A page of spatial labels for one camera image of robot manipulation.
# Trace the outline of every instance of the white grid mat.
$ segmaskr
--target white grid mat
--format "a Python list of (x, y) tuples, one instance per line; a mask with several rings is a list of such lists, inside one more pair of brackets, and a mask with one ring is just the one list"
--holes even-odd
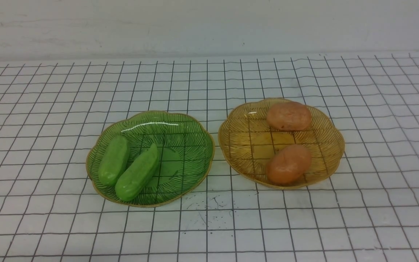
[[(217, 143), (234, 107), (280, 96), (341, 130), (330, 179), (270, 190), (219, 147), (208, 179), (155, 209), (87, 179), (111, 123), (182, 112)], [(0, 63), (0, 261), (419, 261), (419, 53)]]

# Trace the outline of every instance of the glass plate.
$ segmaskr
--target glass plate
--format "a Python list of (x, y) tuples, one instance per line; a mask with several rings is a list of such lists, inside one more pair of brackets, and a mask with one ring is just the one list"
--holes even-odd
[[(114, 186), (98, 180), (98, 168), (109, 141), (127, 138), (130, 156), (127, 167), (153, 143), (161, 150), (161, 166), (151, 181), (130, 202), (121, 201)], [(191, 116), (164, 111), (146, 111), (112, 124), (88, 153), (86, 166), (96, 192), (109, 201), (134, 207), (155, 207), (171, 202), (197, 187), (208, 175), (215, 152), (212, 136)]]
[[(312, 122), (305, 131), (277, 131), (268, 126), (266, 114), (275, 103), (289, 102), (268, 98), (245, 103), (234, 109), (219, 128), (218, 140), (229, 165), (239, 174), (257, 183), (278, 189), (295, 189), (330, 177), (344, 154), (342, 134), (318, 109), (308, 106)], [(312, 154), (310, 169), (286, 186), (270, 182), (264, 166), (274, 154), (290, 144), (303, 144)]]

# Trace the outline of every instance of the brown potato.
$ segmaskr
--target brown potato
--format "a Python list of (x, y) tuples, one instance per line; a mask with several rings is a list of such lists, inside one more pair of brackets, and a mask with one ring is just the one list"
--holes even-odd
[(266, 121), (281, 131), (302, 131), (311, 124), (311, 112), (298, 102), (276, 103), (269, 109)]
[(301, 144), (292, 144), (266, 164), (266, 176), (275, 184), (289, 184), (308, 171), (310, 165), (310, 151)]

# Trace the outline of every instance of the scalloped plate rim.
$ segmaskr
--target scalloped plate rim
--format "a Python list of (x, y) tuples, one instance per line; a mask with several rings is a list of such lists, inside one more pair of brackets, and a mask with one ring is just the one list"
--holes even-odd
[[(257, 103), (261, 103), (261, 102), (263, 102), (263, 101), (265, 101), (265, 100), (275, 100), (275, 99), (279, 99), (279, 100), (285, 100), (285, 101), (288, 101), (288, 102), (292, 102), (292, 100), (289, 100), (289, 99), (286, 99), (286, 98), (265, 98), (265, 99), (262, 99), (262, 100), (260, 100), (260, 101), (257, 101), (257, 102), (248, 102), (248, 103), (243, 103), (243, 104), (241, 104), (241, 105), (239, 105), (239, 106), (236, 106), (236, 108), (234, 108), (230, 113), (229, 113), (229, 115), (227, 116), (227, 118), (226, 118), (226, 120), (221, 124), (221, 126), (219, 127), (219, 130), (218, 130), (218, 143), (219, 143), (219, 146), (221, 146), (221, 136), (220, 136), (220, 133), (221, 133), (221, 128), (224, 126), (224, 124), (230, 119), (230, 117), (231, 117), (231, 115), (232, 115), (232, 113), (237, 109), (237, 108), (239, 108), (239, 107), (242, 107), (242, 106), (246, 106), (246, 105), (249, 105), (249, 104), (257, 104)], [(321, 114), (323, 114), (327, 119), (328, 119), (328, 121), (329, 121), (329, 124), (334, 128), (334, 131), (336, 131), (337, 133), (339, 133), (339, 135), (340, 135), (340, 137), (341, 137), (341, 139), (342, 139), (342, 141), (343, 141), (343, 144), (344, 144), (344, 146), (343, 147), (341, 147), (341, 152), (342, 152), (342, 154), (341, 154), (341, 156), (343, 156), (344, 155), (344, 152), (345, 152), (345, 150), (346, 150), (346, 147), (345, 147), (345, 140), (344, 140), (344, 136), (342, 135), (342, 133), (339, 131), (339, 129), (337, 129), (336, 128), (336, 126), (334, 126), (334, 124), (333, 124), (333, 122), (331, 121), (331, 119), (323, 112), (323, 111), (321, 111), (321, 110), (319, 110), (319, 109), (317, 109), (317, 108), (315, 108), (315, 107), (313, 107), (313, 106), (308, 106), (308, 105), (305, 105), (305, 106), (307, 106), (307, 107), (309, 107), (309, 108), (312, 108), (313, 110), (316, 110), (316, 111), (319, 111)], [(224, 156), (224, 158), (226, 159), (226, 162), (229, 164), (229, 166), (231, 166), (231, 168), (233, 168), (235, 171), (237, 171), (241, 176), (243, 176), (243, 177), (245, 177), (246, 179), (249, 179), (249, 180), (251, 180), (251, 181), (254, 181), (255, 183), (258, 183), (258, 184), (262, 184), (263, 186), (266, 186), (266, 187), (269, 187), (269, 188), (274, 188), (274, 189), (282, 189), (282, 190), (290, 190), (290, 189), (299, 189), (299, 188), (302, 188), (302, 187), (306, 187), (306, 186), (311, 186), (312, 184), (316, 184), (316, 183), (318, 183), (318, 182), (320, 182), (320, 181), (317, 181), (317, 182), (315, 182), (315, 183), (312, 183), (312, 184), (303, 184), (303, 185), (301, 185), (301, 186), (276, 186), (276, 185), (274, 185), (274, 184), (269, 184), (269, 183), (266, 183), (266, 182), (262, 182), (262, 181), (258, 181), (258, 180), (256, 180), (256, 179), (253, 179), (253, 178), (251, 178), (250, 176), (247, 176), (246, 174), (244, 174), (243, 172), (240, 172), (240, 170), (238, 169), (238, 168), (235, 168), (232, 164), (231, 164), (231, 162), (229, 162), (228, 161), (228, 157), (226, 156), (226, 153), (224, 152), (224, 150), (221, 150), (222, 152), (223, 152), (223, 156)], [(339, 168), (339, 165), (337, 165), (337, 167), (334, 169), (334, 170), (331, 170), (331, 174), (330, 175), (328, 175), (328, 176), (326, 176), (326, 177), (324, 177), (324, 179), (323, 180), (326, 180), (327, 178), (329, 178), (329, 177), (331, 177), (335, 172), (336, 172), (336, 170)]]
[[(110, 198), (108, 198), (108, 197), (106, 197), (103, 193), (101, 193), (99, 190), (98, 190), (98, 188), (96, 187), (96, 185), (95, 185), (95, 182), (93, 181), (93, 179), (92, 179), (92, 175), (90, 174), (90, 171), (88, 171), (88, 166), (87, 166), (87, 163), (88, 163), (88, 159), (90, 158), (90, 154), (92, 153), (92, 151), (98, 146), (98, 142), (100, 141), (100, 138), (101, 138), (101, 136), (103, 136), (103, 134), (109, 129), (109, 128), (111, 128), (112, 126), (115, 126), (116, 124), (120, 124), (120, 123), (122, 123), (122, 122), (125, 122), (125, 121), (130, 121), (131, 119), (133, 119), (133, 118), (135, 118), (136, 116), (139, 116), (139, 115), (142, 115), (142, 114), (145, 114), (145, 113), (151, 113), (151, 112), (159, 112), (159, 113), (165, 113), (165, 114), (168, 114), (168, 115), (183, 115), (183, 116), (188, 116), (189, 118), (191, 118), (191, 119), (193, 119), (193, 121), (195, 121), (195, 122), (197, 122), (199, 125), (200, 125), (200, 129), (203, 131), (203, 132), (205, 132), (208, 136), (209, 136), (209, 138), (211, 139), (211, 143), (213, 144), (213, 151), (212, 151), (212, 154), (211, 154), (211, 159), (210, 159), (210, 161), (209, 161), (209, 165), (208, 165), (208, 168), (207, 168), (207, 170), (206, 170), (206, 173), (205, 173), (205, 175), (200, 179), (200, 181), (198, 181), (196, 184), (195, 184), (195, 186), (193, 186), (191, 189), (189, 189), (187, 192), (185, 192), (184, 194), (181, 194), (181, 195), (179, 195), (179, 196), (177, 196), (177, 197), (175, 197), (175, 198), (173, 198), (173, 199), (171, 199), (171, 200), (168, 200), (168, 201), (165, 201), (165, 202), (162, 202), (162, 203), (159, 203), (159, 204), (152, 204), (152, 205), (135, 205), (135, 204), (128, 204), (128, 203), (124, 203), (124, 202), (120, 202), (120, 201), (115, 201), (115, 200), (112, 200), (112, 199), (110, 199)], [(90, 149), (90, 151), (88, 152), (88, 155), (87, 155), (87, 159), (86, 159), (86, 161), (85, 161), (85, 169), (87, 170), (87, 175), (88, 175), (88, 178), (90, 179), (90, 181), (92, 182), (92, 185), (93, 185), (93, 189), (95, 189), (95, 191), (96, 191), (96, 193), (98, 193), (98, 195), (100, 195), (101, 197), (103, 197), (104, 199), (106, 199), (106, 200), (108, 200), (108, 201), (111, 201), (111, 202), (113, 202), (113, 203), (117, 203), (117, 204), (121, 204), (121, 205), (125, 205), (125, 206), (130, 206), (130, 207), (159, 207), (159, 206), (163, 206), (163, 205), (165, 205), (165, 204), (168, 204), (168, 203), (170, 203), (170, 202), (173, 202), (173, 201), (175, 201), (175, 200), (177, 200), (177, 199), (179, 199), (179, 198), (181, 198), (181, 197), (183, 197), (183, 196), (185, 196), (186, 194), (188, 194), (188, 193), (190, 193), (190, 192), (192, 192), (193, 191), (193, 189), (195, 189), (196, 187), (198, 187), (207, 177), (208, 177), (208, 174), (209, 174), (209, 172), (210, 172), (210, 170), (211, 170), (211, 165), (213, 164), (213, 159), (214, 159), (214, 154), (215, 154), (215, 152), (216, 152), (216, 145), (215, 145), (215, 141), (214, 141), (214, 139), (213, 139), (213, 136), (211, 136), (211, 133), (209, 133), (204, 127), (203, 127), (203, 125), (200, 123), (200, 121), (198, 121), (196, 118), (194, 118), (193, 116), (190, 116), (190, 115), (187, 115), (187, 114), (183, 114), (183, 113), (169, 113), (169, 112), (166, 112), (166, 111), (160, 111), (160, 110), (149, 110), (149, 111), (143, 111), (143, 112), (140, 112), (140, 113), (138, 113), (138, 114), (136, 114), (136, 115), (134, 115), (134, 116), (131, 116), (130, 118), (127, 118), (127, 119), (124, 119), (124, 120), (121, 120), (121, 121), (117, 121), (116, 123), (113, 123), (113, 124), (110, 124), (107, 128), (105, 128), (102, 132), (101, 132), (101, 134), (98, 136), (98, 139), (96, 140), (96, 142), (95, 142), (95, 145)]]

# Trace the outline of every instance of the toy cucumber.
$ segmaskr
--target toy cucumber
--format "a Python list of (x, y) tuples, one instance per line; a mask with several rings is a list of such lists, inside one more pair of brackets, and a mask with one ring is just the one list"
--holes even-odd
[(114, 186), (125, 170), (128, 155), (127, 139), (123, 136), (115, 136), (108, 144), (100, 162), (100, 168), (98, 169), (100, 183), (105, 186)]
[(131, 201), (148, 184), (159, 166), (159, 152), (156, 144), (141, 153), (119, 177), (115, 190), (122, 201)]

